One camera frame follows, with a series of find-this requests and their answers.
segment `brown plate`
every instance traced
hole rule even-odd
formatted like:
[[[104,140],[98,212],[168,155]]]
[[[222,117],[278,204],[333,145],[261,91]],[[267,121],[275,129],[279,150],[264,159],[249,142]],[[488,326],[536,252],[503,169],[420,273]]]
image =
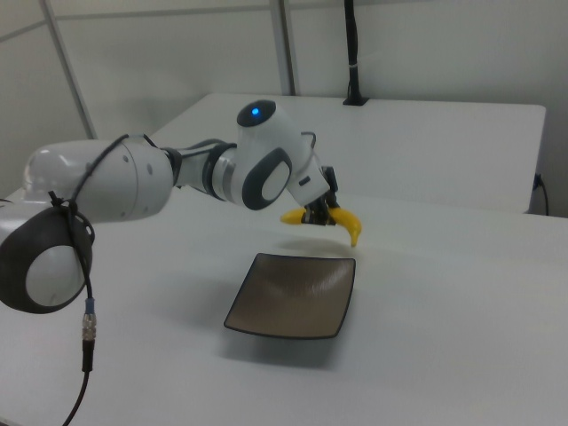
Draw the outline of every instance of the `brown plate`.
[[[354,280],[355,259],[259,253],[225,327],[289,339],[335,337],[347,313]]]

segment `white table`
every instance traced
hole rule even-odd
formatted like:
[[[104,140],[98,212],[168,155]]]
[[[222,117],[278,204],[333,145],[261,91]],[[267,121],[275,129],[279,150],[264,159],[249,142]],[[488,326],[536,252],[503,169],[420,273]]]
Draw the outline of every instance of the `white table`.
[[[529,209],[545,108],[530,105],[208,95],[155,134],[159,144],[236,141],[236,116],[269,98],[335,167],[346,193],[524,213]]]
[[[156,217],[97,226],[99,338],[74,424],[565,424],[566,219],[339,201],[363,222],[355,249],[341,228],[280,224],[288,194],[251,212],[175,190]],[[356,258],[336,339],[223,328],[258,252]],[[41,317],[0,305],[0,416],[62,423],[82,315],[81,300]]]

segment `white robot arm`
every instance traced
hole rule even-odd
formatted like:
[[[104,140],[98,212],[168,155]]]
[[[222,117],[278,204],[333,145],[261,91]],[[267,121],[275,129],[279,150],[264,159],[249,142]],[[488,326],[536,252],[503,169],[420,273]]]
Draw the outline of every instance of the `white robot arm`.
[[[83,272],[69,223],[52,207],[49,192],[73,198],[87,170],[92,174],[76,204],[92,223],[152,216],[172,187],[189,185],[248,209],[263,209],[288,189],[307,207],[296,213],[295,223],[334,225],[328,208],[340,209],[332,170],[320,167],[310,141],[288,115],[274,102],[259,100],[241,110],[237,123],[236,145],[210,139],[187,149],[157,149],[124,137],[95,170],[92,164],[108,148],[106,141],[37,150],[25,168],[22,199],[0,209],[0,300],[21,311],[47,313],[81,292]],[[82,222],[73,226],[75,244],[90,268],[91,233]]]

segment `yellow banana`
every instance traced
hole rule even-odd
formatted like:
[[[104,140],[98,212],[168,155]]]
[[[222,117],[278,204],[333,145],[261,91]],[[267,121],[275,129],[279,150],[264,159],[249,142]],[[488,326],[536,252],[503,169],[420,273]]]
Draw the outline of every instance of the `yellow banana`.
[[[304,217],[305,209],[294,209],[288,213],[284,213],[280,217],[280,221],[288,225],[301,225]]]
[[[347,230],[351,236],[351,246],[355,247],[361,231],[363,230],[363,226],[361,225],[359,218],[352,214],[349,210],[345,210],[340,207],[330,208],[329,215],[338,225],[341,225]]]
[[[305,209],[290,210],[288,213],[282,215],[280,221],[289,225],[301,225],[303,223],[302,220],[304,218],[304,213]],[[330,208],[329,215],[338,225],[347,229],[347,232],[351,236],[351,246],[355,247],[363,229],[359,218],[352,214],[349,210],[341,209],[339,207]]]

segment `black cable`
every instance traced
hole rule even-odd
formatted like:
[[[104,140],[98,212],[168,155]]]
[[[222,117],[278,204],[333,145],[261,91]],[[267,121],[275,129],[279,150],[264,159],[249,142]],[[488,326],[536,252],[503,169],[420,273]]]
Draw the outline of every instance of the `black cable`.
[[[548,210],[548,193],[547,187],[544,185],[544,180],[542,180],[542,175],[534,175],[534,181],[532,183],[532,190],[534,191],[539,186],[542,186],[542,192],[544,193],[544,208],[546,211],[546,216],[550,216],[550,212]]]
[[[93,352],[94,352],[94,348],[95,348],[94,332],[89,338],[85,337],[85,327],[86,327],[85,326],[85,318],[87,318],[89,314],[92,314],[93,318],[95,318],[94,317],[94,299],[92,297],[91,276],[89,274],[89,268],[87,266],[86,257],[84,255],[83,251],[81,250],[81,247],[79,246],[79,244],[77,244],[77,241],[76,241],[76,238],[75,238],[75,220],[77,220],[77,218],[79,218],[82,221],[83,225],[86,228],[89,229],[89,235],[91,237],[91,244],[95,241],[95,232],[94,232],[94,229],[91,225],[91,222],[89,222],[89,220],[83,214],[81,214],[78,211],[76,201],[77,201],[77,197],[79,196],[79,193],[81,192],[85,183],[91,177],[91,175],[95,171],[95,169],[102,163],[102,161],[107,157],[107,155],[109,155],[111,153],[111,151],[113,151],[117,146],[119,146],[125,139],[127,139],[129,137],[130,137],[130,135],[120,136],[112,144],[107,146],[102,153],[99,154],[99,156],[95,159],[95,161],[92,163],[92,165],[83,174],[81,181],[79,182],[79,184],[77,185],[77,187],[73,191],[73,195],[71,196],[71,198],[69,200],[63,200],[63,199],[57,198],[53,191],[49,192],[49,195],[51,196],[51,204],[54,207],[60,207],[61,209],[64,209],[67,213],[67,228],[68,228],[68,232],[69,232],[69,238],[71,240],[71,245],[73,246],[73,249],[75,250],[75,253],[77,254],[77,258],[79,259],[79,264],[81,265],[81,270],[83,272],[83,277],[85,279],[85,287],[87,288],[87,301],[86,301],[87,307],[86,307],[86,310],[85,310],[85,317],[83,318],[83,371],[84,371],[83,385],[81,386],[81,390],[79,391],[77,401],[75,402],[75,405],[73,406],[73,409],[71,410],[71,413],[69,413],[69,416],[67,417],[67,419],[63,423],[63,426],[68,426],[68,424],[71,423],[71,421],[75,417],[75,414],[77,413],[77,410],[79,409],[79,406],[81,405],[81,402],[83,401],[83,397],[85,395],[85,392],[87,391],[87,384],[89,382],[89,373],[90,373],[90,371],[92,371]],[[142,135],[142,138],[144,138],[144,140],[150,146],[157,148],[157,146],[152,141],[152,139],[150,139],[147,135]]]
[[[92,172],[95,171],[95,169],[99,166],[100,162],[102,162],[105,157],[107,155],[110,154],[110,152],[115,149],[117,146],[119,146],[125,139],[129,138],[129,135],[122,135],[120,136],[117,140],[115,140],[112,144],[110,144],[109,146],[107,146],[105,148],[105,150],[100,153],[100,155],[95,159],[95,161],[93,162],[93,164],[87,169],[87,171],[83,174],[83,177],[81,178],[81,181],[79,182],[79,185],[77,185],[77,187],[75,188],[75,190],[73,191],[73,195],[71,196],[71,200],[72,201],[77,201],[77,197],[79,196],[79,193],[81,192],[81,190],[83,189],[83,186],[85,185],[85,182],[87,182],[87,179],[91,177]]]
[[[87,390],[87,383],[89,382],[89,372],[86,371],[83,377],[83,385],[81,386],[81,390],[79,391],[79,396],[77,397],[77,401],[75,402],[75,405],[73,406],[73,409],[71,410],[71,413],[69,413],[69,415],[67,416],[67,419],[65,420],[65,423],[63,423],[63,426],[69,426],[69,423],[71,423],[71,421],[73,420],[73,417],[75,417],[75,414],[77,413],[77,410],[79,409],[79,406],[81,405],[81,402],[83,402],[83,397],[85,396],[85,391]]]
[[[316,146],[316,134],[313,131],[303,131],[300,134],[302,136],[310,135],[312,137],[312,142],[310,143],[310,146],[312,147],[312,149]]]
[[[547,194],[547,187],[544,186],[544,181],[542,178],[540,179],[540,186],[542,186],[542,192],[544,193],[544,208],[546,210],[547,216],[550,216],[548,212],[548,194]]]

